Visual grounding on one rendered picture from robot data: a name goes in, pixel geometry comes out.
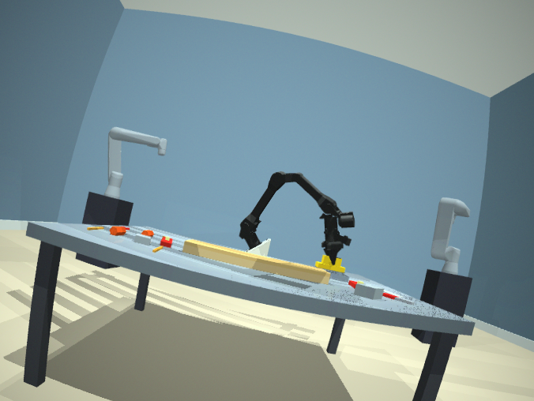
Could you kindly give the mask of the red rectangular bar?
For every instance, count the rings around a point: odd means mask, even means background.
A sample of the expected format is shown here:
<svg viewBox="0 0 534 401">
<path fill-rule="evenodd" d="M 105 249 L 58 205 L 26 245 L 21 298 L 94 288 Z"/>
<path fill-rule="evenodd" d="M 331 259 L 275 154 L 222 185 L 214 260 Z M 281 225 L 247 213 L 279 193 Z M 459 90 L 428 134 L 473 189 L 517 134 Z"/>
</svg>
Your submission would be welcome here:
<svg viewBox="0 0 534 401">
<path fill-rule="evenodd" d="M 362 284 L 364 284 L 364 282 L 362 282 L 362 281 L 354 282 L 354 281 L 349 280 L 349 282 L 348 282 L 348 284 L 349 284 L 350 286 L 354 287 L 354 288 L 355 288 L 355 285 L 356 285 L 357 283 L 362 283 Z"/>
<path fill-rule="evenodd" d="M 168 248 L 171 248 L 171 245 L 172 245 L 172 238 L 166 236 L 166 237 L 163 237 L 163 239 L 161 240 L 160 242 L 160 245 L 163 245 L 163 246 L 166 246 Z"/>
</svg>

